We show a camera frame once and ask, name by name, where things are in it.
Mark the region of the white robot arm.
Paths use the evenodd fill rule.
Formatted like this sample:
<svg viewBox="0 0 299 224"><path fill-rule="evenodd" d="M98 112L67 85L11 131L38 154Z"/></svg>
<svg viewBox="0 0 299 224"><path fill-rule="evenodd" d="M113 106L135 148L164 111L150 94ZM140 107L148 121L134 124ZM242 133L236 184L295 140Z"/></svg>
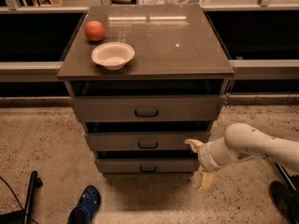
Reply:
<svg viewBox="0 0 299 224"><path fill-rule="evenodd" d="M299 143L270 136L246 123L234 123L226 128L222 138L203 143L186 139L198 155L201 179L199 191L209 189L215 173L229 163L247 161L254 157L268 160L299 172Z"/></svg>

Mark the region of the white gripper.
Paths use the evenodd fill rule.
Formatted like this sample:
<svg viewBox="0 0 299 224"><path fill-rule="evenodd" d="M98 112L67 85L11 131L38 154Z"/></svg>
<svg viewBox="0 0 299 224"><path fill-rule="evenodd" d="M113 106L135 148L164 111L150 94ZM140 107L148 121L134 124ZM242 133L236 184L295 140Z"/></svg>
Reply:
<svg viewBox="0 0 299 224"><path fill-rule="evenodd" d="M213 183L216 171L219 171L223 164L220 164L220 155L223 153L224 144L222 141L202 143L196 139L186 139L184 143L194 153L198 152L198 160L204 170L200 171L199 191L208 190Z"/></svg>

